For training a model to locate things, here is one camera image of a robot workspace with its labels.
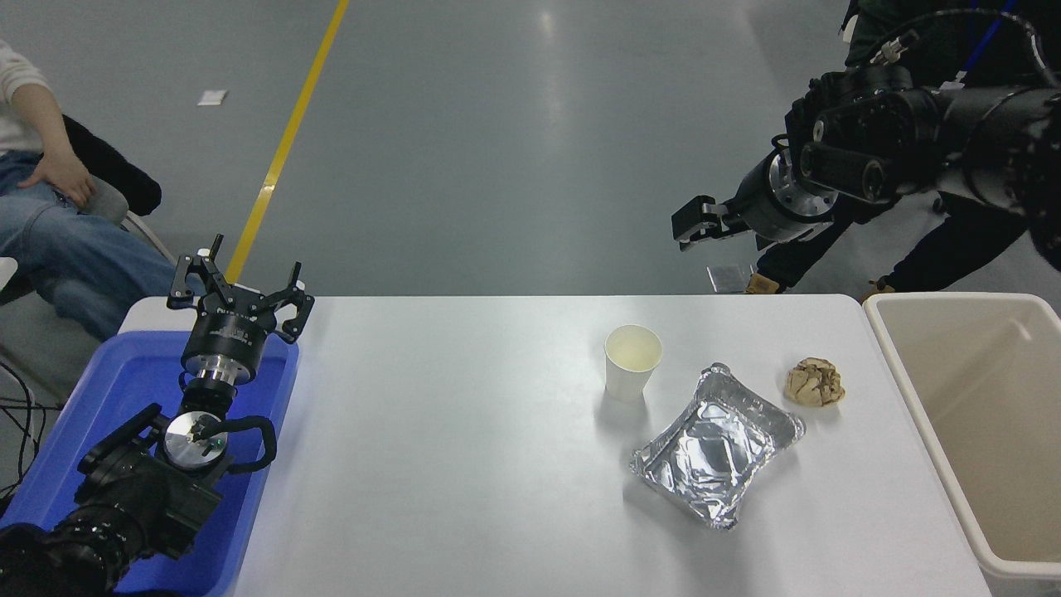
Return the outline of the person's hand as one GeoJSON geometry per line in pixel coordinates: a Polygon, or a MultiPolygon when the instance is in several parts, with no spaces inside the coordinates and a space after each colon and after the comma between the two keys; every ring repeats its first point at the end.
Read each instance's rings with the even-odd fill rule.
{"type": "Polygon", "coordinates": [[[77,208],[86,208],[95,195],[94,178],[72,152],[44,153],[30,177],[17,187],[35,185],[50,185],[77,208]]]}

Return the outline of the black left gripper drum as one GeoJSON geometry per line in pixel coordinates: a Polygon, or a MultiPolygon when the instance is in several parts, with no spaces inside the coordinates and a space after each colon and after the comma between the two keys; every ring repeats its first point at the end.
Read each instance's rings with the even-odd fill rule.
{"type": "Polygon", "coordinates": [[[224,357],[238,363],[242,371],[257,371],[275,329],[273,314],[250,313],[246,303],[227,303],[218,296],[198,299],[196,310],[196,324],[182,351],[182,369],[201,371],[208,359],[224,357]]]}

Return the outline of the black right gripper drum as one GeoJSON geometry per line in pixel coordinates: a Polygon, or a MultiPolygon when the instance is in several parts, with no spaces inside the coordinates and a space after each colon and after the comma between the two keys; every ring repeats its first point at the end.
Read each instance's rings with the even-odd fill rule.
{"type": "Polygon", "coordinates": [[[759,245],[784,242],[784,220],[777,207],[770,171],[779,155],[769,153],[745,175],[738,189],[728,200],[727,224],[731,233],[754,233],[759,245]]]}

